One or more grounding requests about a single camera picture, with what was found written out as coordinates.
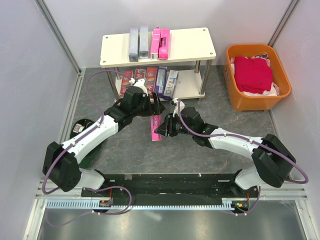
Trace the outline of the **pink box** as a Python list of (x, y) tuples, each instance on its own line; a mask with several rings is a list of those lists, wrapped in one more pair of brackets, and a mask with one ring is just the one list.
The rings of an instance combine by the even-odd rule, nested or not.
[(162, 120), (161, 115), (152, 115), (150, 117), (151, 140), (153, 142), (162, 140), (162, 135), (159, 133), (156, 133), (156, 129), (161, 125), (161, 120)]
[(150, 59), (151, 60), (158, 59), (160, 40), (161, 40), (161, 28), (159, 26), (157, 26), (156, 28), (154, 28), (154, 30), (152, 32), (151, 46), (150, 46)]
[(167, 60), (169, 58), (171, 32), (168, 28), (160, 30), (160, 43), (158, 49), (158, 59)]

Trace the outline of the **purple toothpaste box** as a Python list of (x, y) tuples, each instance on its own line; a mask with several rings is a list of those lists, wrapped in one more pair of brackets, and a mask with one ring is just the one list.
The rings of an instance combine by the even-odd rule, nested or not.
[(163, 98), (167, 80), (167, 69), (160, 67), (157, 70), (154, 91), (160, 98)]

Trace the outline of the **white RiO toothpaste box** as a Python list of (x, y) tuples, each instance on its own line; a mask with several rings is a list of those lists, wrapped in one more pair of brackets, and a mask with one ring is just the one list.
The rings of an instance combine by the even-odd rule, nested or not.
[(178, 80), (179, 71), (178, 70), (170, 70), (169, 75), (166, 81), (165, 89), (163, 92), (163, 99), (171, 101), (174, 96), (176, 83)]

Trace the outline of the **red 3D toothpaste box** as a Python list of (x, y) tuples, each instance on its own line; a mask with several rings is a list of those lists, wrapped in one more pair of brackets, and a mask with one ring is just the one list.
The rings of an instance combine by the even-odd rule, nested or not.
[(156, 84), (156, 78), (157, 78), (157, 67), (148, 67), (146, 69), (146, 82), (145, 86), (149, 94), (151, 94), (154, 91), (155, 84)]

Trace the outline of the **silver backed toothpaste box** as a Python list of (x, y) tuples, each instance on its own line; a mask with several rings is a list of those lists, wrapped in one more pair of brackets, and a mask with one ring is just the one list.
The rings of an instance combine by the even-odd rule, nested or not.
[(134, 79), (140, 80), (146, 78), (146, 69), (144, 68), (136, 68), (134, 71)]

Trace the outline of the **silver red toothpaste box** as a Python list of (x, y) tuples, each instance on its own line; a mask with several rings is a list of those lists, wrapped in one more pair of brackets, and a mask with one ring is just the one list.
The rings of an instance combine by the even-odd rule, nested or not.
[(125, 91), (131, 86), (130, 80), (133, 77), (133, 70), (126, 70), (123, 72), (125, 76), (122, 77), (120, 96), (123, 97)]

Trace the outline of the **clear Protefix box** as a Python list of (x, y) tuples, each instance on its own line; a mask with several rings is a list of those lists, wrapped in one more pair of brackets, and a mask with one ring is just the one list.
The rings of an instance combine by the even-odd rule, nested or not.
[(139, 53), (139, 29), (137, 27), (130, 28), (128, 57), (129, 61), (138, 62)]
[(149, 58), (149, 27), (141, 25), (139, 30), (139, 58)]

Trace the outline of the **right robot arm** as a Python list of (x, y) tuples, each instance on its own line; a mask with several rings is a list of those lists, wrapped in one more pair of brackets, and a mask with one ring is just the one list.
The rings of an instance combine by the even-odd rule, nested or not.
[(181, 113), (168, 113), (155, 133), (165, 137), (191, 135), (202, 147), (230, 151), (252, 160), (254, 166), (238, 170), (229, 184), (229, 191), (235, 197), (242, 196), (249, 188), (260, 184), (280, 188), (288, 179), (292, 164), (296, 162), (275, 135), (236, 135), (204, 122), (194, 107), (187, 107)]

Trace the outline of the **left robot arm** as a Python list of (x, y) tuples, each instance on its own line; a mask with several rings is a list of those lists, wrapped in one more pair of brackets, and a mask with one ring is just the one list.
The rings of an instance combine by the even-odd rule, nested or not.
[(77, 136), (59, 144), (48, 145), (42, 172), (45, 175), (42, 192), (46, 195), (46, 183), (51, 180), (57, 189), (69, 192), (75, 187), (92, 189), (99, 197), (106, 196), (110, 185), (101, 173), (79, 166), (82, 160), (107, 138), (131, 124), (136, 116), (160, 115), (165, 110), (156, 92), (151, 95), (141, 87), (129, 87), (124, 97), (102, 112), (101, 118)]

